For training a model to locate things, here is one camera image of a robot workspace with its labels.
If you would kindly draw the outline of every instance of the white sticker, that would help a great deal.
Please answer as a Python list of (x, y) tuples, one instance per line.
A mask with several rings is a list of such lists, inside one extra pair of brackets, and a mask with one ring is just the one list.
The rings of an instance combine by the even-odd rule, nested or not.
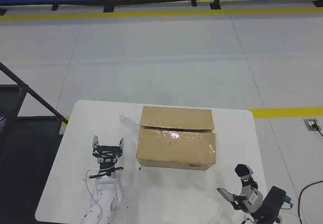
[(251, 197), (250, 197), (250, 199), (249, 199), (249, 202), (252, 204), (252, 205), (254, 205), (255, 204), (255, 202), (257, 201), (257, 199), (258, 199), (258, 195), (256, 194), (256, 193), (252, 193), (252, 195), (251, 195)]

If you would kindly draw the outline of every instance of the white floor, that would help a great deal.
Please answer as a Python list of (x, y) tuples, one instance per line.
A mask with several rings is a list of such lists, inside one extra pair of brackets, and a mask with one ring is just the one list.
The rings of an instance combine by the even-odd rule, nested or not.
[[(0, 22), (0, 60), (66, 116), (79, 99), (237, 109), (323, 106), (320, 13)], [(13, 82), (0, 72), (4, 83)], [(31, 97), (20, 112), (48, 114)], [(323, 130), (323, 117), (317, 119)], [(281, 187), (297, 200), (305, 185), (323, 179), (323, 139), (307, 131), (303, 118), (255, 123), (268, 188)], [(302, 211), (309, 224), (323, 223), (323, 184), (303, 194)]]

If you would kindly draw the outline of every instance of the yellow stripe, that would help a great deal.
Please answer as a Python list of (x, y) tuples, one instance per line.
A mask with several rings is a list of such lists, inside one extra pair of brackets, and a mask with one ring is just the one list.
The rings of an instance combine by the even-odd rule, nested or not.
[(292, 118), (292, 117), (308, 117), (323, 116), (323, 106), (315, 106), (311, 108), (265, 108), (250, 109), (255, 119), (260, 118)]
[(273, 9), (244, 9), (244, 10), (178, 10), (178, 11), (140, 11), (113, 13), (78, 13), (53, 15), (18, 15), (0, 16), (0, 21), (17, 20), (70, 20), (81, 18), (114, 18), (134, 16), (189, 16), (189, 15), (224, 15), (224, 14), (284, 14), (284, 13), (314, 13), (323, 12), (323, 8), (273, 8)]

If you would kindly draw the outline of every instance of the cardboard box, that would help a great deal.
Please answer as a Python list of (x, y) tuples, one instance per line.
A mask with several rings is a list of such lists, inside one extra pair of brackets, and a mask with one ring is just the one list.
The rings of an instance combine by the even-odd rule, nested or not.
[(145, 106), (140, 126), (142, 166), (207, 170), (216, 163), (211, 110)]

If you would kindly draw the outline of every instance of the white table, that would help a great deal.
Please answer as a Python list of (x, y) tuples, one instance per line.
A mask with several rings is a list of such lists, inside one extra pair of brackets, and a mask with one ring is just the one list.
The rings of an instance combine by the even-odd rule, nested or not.
[(211, 109), (217, 136), (217, 163), (207, 171), (142, 167), (136, 159), (135, 133), (119, 121), (123, 114), (139, 123), (143, 104), (78, 101), (59, 147), (35, 217), (39, 221), (79, 223), (88, 210), (90, 196), (85, 173), (98, 167), (92, 156), (92, 140), (116, 146), (124, 137), (124, 155), (117, 166), (122, 208), (112, 224), (239, 224), (243, 212), (234, 211), (216, 191), (240, 193), (237, 164), (254, 171), (260, 191), (266, 195), (262, 161), (253, 115), (247, 110)]

